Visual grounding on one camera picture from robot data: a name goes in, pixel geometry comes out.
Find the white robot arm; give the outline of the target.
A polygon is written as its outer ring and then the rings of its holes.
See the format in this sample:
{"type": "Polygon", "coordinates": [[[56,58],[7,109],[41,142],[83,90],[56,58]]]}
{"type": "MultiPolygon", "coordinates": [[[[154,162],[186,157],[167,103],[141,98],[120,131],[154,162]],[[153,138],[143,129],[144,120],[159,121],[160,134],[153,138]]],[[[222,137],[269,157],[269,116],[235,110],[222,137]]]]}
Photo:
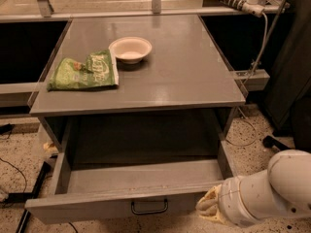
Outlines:
{"type": "Polygon", "coordinates": [[[239,227],[271,217],[311,217],[311,153],[280,151],[265,170],[228,178],[209,189],[196,210],[209,221],[239,227]]]}

